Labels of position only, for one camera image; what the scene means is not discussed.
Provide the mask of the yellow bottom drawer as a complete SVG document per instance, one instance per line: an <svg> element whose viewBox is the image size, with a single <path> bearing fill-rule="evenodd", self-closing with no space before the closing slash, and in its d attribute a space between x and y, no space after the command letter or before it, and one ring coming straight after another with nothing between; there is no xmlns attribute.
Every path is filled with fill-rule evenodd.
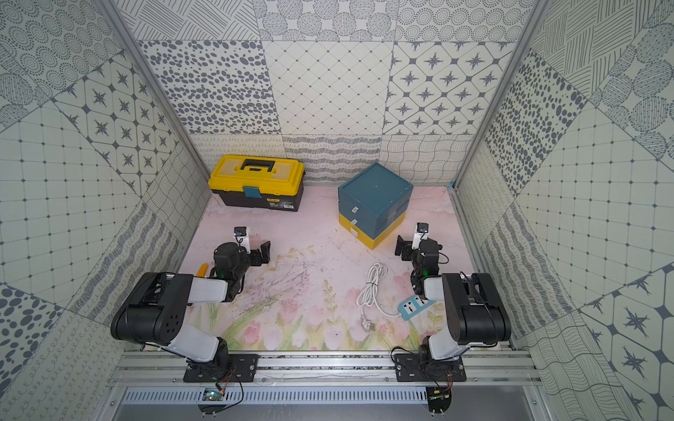
<svg viewBox="0 0 674 421"><path fill-rule="evenodd" d="M339 224L366 247L375 249L402 224L406 215L407 212L403 212L390 224L384 224L381 228L374 228L369 233L360 229L355 224L354 219L348 220L342 214L339 215Z"/></svg>

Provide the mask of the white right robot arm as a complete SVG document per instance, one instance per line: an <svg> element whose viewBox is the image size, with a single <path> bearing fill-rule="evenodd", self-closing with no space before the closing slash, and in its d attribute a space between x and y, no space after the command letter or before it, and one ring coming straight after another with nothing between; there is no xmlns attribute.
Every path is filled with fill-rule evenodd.
<svg viewBox="0 0 674 421"><path fill-rule="evenodd" d="M447 366L472 348L510 340L511 321L491 275L440 272L442 245L426 234L416 233L413 240L398 237L395 254L412 264L414 296L399 307L401 315L409 317L427 303L443 303L445 308L446 327L419 345L421 366Z"/></svg>

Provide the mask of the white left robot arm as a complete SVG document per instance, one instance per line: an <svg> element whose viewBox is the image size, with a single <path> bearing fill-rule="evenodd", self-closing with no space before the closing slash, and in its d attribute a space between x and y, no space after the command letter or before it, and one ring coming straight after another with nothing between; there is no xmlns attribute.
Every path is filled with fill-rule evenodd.
<svg viewBox="0 0 674 421"><path fill-rule="evenodd" d="M188 307L196 303L233 302L244 290L247 271L270 262L269 241L258 249L246 243L235 240L218 246L209 277L145 273L113 317L112 338L180 355L193 370L226 371L230 366L226 341L184 319Z"/></svg>

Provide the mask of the teal drawer cabinet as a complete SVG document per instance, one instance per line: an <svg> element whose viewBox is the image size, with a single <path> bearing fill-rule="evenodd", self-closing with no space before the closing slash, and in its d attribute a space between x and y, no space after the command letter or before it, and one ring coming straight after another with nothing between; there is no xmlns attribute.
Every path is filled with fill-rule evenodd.
<svg viewBox="0 0 674 421"><path fill-rule="evenodd" d="M414 186L374 163L338 189L339 213L369 233L407 211Z"/></svg>

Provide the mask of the orange utility knife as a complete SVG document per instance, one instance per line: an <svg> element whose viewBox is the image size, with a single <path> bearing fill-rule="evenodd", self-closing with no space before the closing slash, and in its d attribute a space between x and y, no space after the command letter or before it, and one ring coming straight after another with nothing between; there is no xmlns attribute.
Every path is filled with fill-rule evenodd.
<svg viewBox="0 0 674 421"><path fill-rule="evenodd" d="M199 268L197 274L196 274L196 277L202 277L202 278L206 277L208 268L209 268L208 263L202 264L201 267Z"/></svg>

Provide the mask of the teal power strip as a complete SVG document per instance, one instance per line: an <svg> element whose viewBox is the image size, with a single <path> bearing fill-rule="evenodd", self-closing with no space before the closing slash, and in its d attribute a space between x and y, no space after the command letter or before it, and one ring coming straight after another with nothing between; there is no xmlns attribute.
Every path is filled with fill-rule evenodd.
<svg viewBox="0 0 674 421"><path fill-rule="evenodd" d="M410 320L421 312L424 312L424 310L430 307L433 303L433 300L427 300L426 298L422 298L419 295L414 295L398 306L398 313L402 319Z"/></svg>

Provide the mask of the yellow black plastic toolbox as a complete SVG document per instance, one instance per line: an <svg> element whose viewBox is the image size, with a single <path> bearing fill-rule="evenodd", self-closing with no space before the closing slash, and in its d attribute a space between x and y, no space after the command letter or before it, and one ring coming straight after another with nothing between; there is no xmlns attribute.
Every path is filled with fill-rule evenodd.
<svg viewBox="0 0 674 421"><path fill-rule="evenodd" d="M227 206L296 212L304 176L305 165L297 160L228 154L208 184Z"/></svg>

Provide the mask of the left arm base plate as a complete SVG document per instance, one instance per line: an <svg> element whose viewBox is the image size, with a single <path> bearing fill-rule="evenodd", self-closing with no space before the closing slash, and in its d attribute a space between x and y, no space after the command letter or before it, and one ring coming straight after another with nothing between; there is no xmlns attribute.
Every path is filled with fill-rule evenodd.
<svg viewBox="0 0 674 421"><path fill-rule="evenodd" d="M259 354L229 354L222 363L188 361L183 381L221 382L231 376L235 382L254 382L259 359Z"/></svg>

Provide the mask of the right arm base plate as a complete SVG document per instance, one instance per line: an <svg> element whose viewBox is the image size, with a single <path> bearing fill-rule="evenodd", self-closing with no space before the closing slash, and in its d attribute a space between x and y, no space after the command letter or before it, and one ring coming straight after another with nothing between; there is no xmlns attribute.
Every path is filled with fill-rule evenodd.
<svg viewBox="0 0 674 421"><path fill-rule="evenodd" d="M391 360L398 382L466 382L463 361L422 361L419 354L395 353Z"/></svg>

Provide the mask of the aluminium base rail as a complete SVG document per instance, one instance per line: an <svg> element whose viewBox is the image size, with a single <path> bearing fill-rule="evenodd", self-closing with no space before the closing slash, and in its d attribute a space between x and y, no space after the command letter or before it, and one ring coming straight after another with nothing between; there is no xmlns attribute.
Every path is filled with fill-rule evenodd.
<svg viewBox="0 0 674 421"><path fill-rule="evenodd" d="M403 351L235 353L233 379L192 382L186 362L164 352L126 352L114 369L103 411L119 405L194 405L215 412L234 405L337 405L337 403L458 403L514 392L536 412L544 407L542 381L524 351L468 352L452 371L419 369Z"/></svg>

